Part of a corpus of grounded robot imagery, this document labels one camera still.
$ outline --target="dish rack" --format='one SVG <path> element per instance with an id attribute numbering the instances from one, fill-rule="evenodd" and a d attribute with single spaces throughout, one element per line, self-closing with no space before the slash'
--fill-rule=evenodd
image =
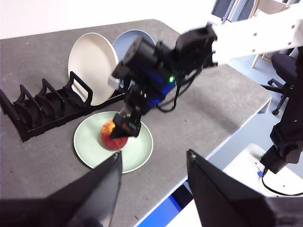
<path id="1" fill-rule="evenodd" d="M 88 93 L 84 102 L 71 88 L 74 81 L 77 81 Z M 0 105 L 3 113 L 9 116 L 17 128 L 21 140 L 25 142 L 33 136 L 123 100 L 124 96 L 124 93 L 115 91 L 104 103 L 91 106 L 93 91 L 71 71 L 68 83 L 59 90 L 55 90 L 46 79 L 42 79 L 42 89 L 35 97 L 32 97 L 21 84 L 20 96 L 13 104 L 0 89 Z"/>

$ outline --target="blue plate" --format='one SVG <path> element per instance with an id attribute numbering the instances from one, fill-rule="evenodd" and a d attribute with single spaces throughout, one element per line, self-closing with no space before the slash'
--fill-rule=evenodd
<path id="1" fill-rule="evenodd" d="M 117 53 L 119 61 L 123 60 L 127 50 L 139 36 L 142 36 L 144 39 L 155 45 L 155 41 L 145 31 L 129 30 L 124 32 L 113 42 L 113 47 Z"/>

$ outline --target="white plate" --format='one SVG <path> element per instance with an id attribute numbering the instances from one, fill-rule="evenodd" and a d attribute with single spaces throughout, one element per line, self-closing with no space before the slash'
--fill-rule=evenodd
<path id="1" fill-rule="evenodd" d="M 90 168 L 95 168 L 109 158 L 114 151 L 101 146 L 100 130 L 105 122 L 114 118 L 116 112 L 102 112 L 85 119 L 76 129 L 74 147 L 79 158 Z M 144 123 L 137 138 L 129 137 L 122 151 L 122 173 L 128 173 L 143 166 L 153 149 L 152 134 Z"/>
<path id="2" fill-rule="evenodd" d="M 71 49 L 68 75 L 70 71 L 76 73 L 93 91 L 91 105 L 99 105 L 115 90 L 107 81 L 117 64 L 118 57 L 112 44 L 97 33 L 87 33 Z M 78 82 L 74 82 L 72 89 L 83 101 L 87 99 L 86 90 Z"/>

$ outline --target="wire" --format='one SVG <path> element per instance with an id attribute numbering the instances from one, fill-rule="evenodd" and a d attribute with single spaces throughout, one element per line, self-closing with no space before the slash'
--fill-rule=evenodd
<path id="1" fill-rule="evenodd" d="M 156 107 L 157 107 L 160 111 L 162 111 L 162 112 L 164 112 L 164 113 L 173 111 L 173 110 L 176 108 L 176 106 L 177 106 L 177 98 L 178 98 L 179 96 L 181 96 L 181 95 L 182 95 L 182 94 L 191 86 L 191 84 L 193 83 L 193 81 L 194 81 L 194 79 L 197 77 L 197 75 L 199 75 L 200 72 L 202 72 L 202 68 L 203 68 L 205 62 L 206 62 L 212 55 L 213 55 L 213 53 L 210 53 L 210 54 L 205 58 L 205 60 L 204 60 L 204 62 L 203 62 L 203 64 L 202 64 L 202 66 L 201 66 L 200 68 L 198 68 L 198 69 L 196 70 L 196 72 L 195 72 L 190 78 L 188 78 L 187 80 L 185 80 L 185 81 L 184 81 L 183 83 L 181 83 L 181 84 L 177 84 L 177 90 L 176 90 L 176 94 L 175 94 L 175 97 L 174 97 L 174 98 L 172 98 L 172 99 L 170 99 L 170 100 L 168 100 L 168 101 L 166 101 L 166 102 L 164 102 L 164 103 L 157 104 Z M 186 84 L 187 84 L 187 86 L 184 88 L 184 90 L 182 90 L 182 91 L 180 92 L 181 86 L 186 85 Z M 174 101 L 174 105 L 173 105 L 170 109 L 168 109 L 168 110 L 162 109 L 163 106 L 168 105 L 168 104 L 171 103 L 172 101 Z"/>
<path id="2" fill-rule="evenodd" d="M 284 196 L 300 196 L 300 195 L 303 195 L 303 192 L 298 193 L 298 194 L 293 194 L 293 195 L 285 194 L 285 193 L 278 192 L 278 191 L 276 191 L 276 190 L 274 190 L 274 189 L 268 187 L 268 186 L 264 183 L 264 179 L 263 179 L 264 176 L 265 176 L 265 174 L 267 173 L 267 171 L 268 171 L 268 168 L 265 168 L 265 169 L 264 169 L 264 172 L 263 172 L 263 175 L 262 175 L 262 183 L 263 183 L 264 187 L 266 187 L 268 190 L 270 190 L 271 192 L 276 193 L 276 194 L 278 194 L 278 195 L 284 195 Z"/>
<path id="3" fill-rule="evenodd" d="M 201 69 L 198 69 L 194 75 L 191 76 L 191 78 L 187 79 L 185 83 L 183 83 L 181 86 L 183 85 L 187 85 L 179 94 L 178 94 L 178 97 L 180 97 L 189 87 L 190 85 L 194 82 L 194 79 L 195 77 L 201 72 L 202 70 Z M 163 107 L 163 106 L 166 106 L 168 105 L 169 103 L 171 103 L 172 101 L 174 101 L 175 98 L 172 98 L 166 102 L 163 102 L 159 105 L 159 107 Z"/>
<path id="4" fill-rule="evenodd" d="M 162 107 L 161 107 L 161 106 L 158 106 L 158 105 L 156 105 L 156 107 L 157 107 L 160 111 L 162 111 L 162 112 L 164 112 L 164 113 L 173 111 L 173 110 L 176 108 L 176 106 L 177 106 L 177 99 L 178 99 L 178 96 L 179 96 L 180 87 L 181 87 L 180 85 L 177 85 L 177 90 L 176 90 L 176 94 L 175 94 L 175 98 L 174 98 L 174 105 L 173 105 L 170 109 L 165 110 L 165 109 L 162 109 Z"/>

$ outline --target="apple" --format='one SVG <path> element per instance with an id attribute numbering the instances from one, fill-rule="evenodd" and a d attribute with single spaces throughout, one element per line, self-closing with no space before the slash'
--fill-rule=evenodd
<path id="1" fill-rule="evenodd" d="M 101 128 L 100 137 L 103 146 L 108 150 L 119 150 L 125 146 L 127 143 L 128 137 L 120 137 L 111 139 L 109 136 L 115 127 L 115 123 L 113 120 L 109 120 L 105 122 L 105 124 Z"/>

